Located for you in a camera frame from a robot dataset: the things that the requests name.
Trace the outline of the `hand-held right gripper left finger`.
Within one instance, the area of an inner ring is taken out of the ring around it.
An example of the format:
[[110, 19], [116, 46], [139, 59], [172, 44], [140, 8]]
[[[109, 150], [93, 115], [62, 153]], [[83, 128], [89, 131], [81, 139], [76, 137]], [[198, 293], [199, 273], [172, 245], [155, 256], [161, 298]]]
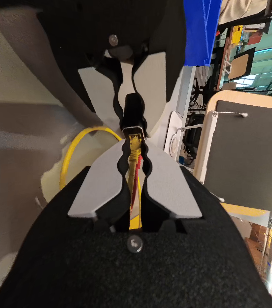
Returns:
[[128, 232], [130, 227], [130, 190], [126, 173], [130, 145], [121, 140], [95, 160], [82, 181], [67, 216], [105, 222], [115, 232]]

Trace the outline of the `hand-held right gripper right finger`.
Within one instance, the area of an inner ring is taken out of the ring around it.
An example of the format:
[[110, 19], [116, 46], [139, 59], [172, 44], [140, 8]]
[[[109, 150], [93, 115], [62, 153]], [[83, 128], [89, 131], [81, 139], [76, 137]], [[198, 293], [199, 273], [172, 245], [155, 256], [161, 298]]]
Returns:
[[165, 221], [202, 219], [202, 212], [179, 164], [150, 141], [141, 147], [145, 179], [141, 193], [143, 232], [158, 232]]

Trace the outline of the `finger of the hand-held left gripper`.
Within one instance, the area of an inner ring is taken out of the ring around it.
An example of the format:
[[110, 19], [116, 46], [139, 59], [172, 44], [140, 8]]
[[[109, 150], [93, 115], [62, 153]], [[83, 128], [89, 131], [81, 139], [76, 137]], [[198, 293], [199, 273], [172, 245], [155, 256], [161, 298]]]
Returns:
[[120, 61], [104, 57], [95, 66], [78, 69], [78, 73], [97, 116], [114, 132], [121, 132], [123, 108], [118, 94], [123, 73]]
[[166, 53], [146, 56], [134, 64], [132, 71], [135, 90], [144, 103], [146, 133], [151, 138], [160, 125], [166, 106]]

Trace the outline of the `black ethernet splitter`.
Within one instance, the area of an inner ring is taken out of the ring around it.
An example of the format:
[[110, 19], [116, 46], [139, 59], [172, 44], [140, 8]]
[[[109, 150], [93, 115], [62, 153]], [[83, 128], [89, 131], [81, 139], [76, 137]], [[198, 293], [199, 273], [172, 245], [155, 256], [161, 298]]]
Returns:
[[147, 137], [147, 121], [144, 117], [145, 104], [137, 92], [127, 94], [125, 100], [123, 120], [121, 124], [126, 139], [131, 135], [140, 135], [144, 141]]

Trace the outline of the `blue plastic bin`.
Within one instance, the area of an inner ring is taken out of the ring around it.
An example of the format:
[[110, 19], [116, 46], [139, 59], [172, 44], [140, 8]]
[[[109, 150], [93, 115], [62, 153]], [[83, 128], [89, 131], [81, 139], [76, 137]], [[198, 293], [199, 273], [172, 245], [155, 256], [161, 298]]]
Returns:
[[184, 66], [209, 66], [222, 0], [184, 0], [186, 47]]

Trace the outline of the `white tablet stand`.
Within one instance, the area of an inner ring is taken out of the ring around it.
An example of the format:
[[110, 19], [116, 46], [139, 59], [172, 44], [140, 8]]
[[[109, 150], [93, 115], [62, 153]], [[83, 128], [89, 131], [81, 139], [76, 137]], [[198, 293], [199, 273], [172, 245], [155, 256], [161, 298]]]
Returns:
[[186, 126], [196, 66], [184, 66], [177, 79], [171, 99], [166, 103], [154, 135], [149, 141], [178, 161]]

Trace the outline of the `black wood-framed board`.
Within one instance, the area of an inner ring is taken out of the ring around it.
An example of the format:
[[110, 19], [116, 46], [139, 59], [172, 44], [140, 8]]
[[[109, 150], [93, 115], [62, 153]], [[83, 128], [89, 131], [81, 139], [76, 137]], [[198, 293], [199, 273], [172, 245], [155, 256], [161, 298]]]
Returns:
[[223, 90], [209, 100], [194, 177], [230, 205], [272, 211], [272, 96]]

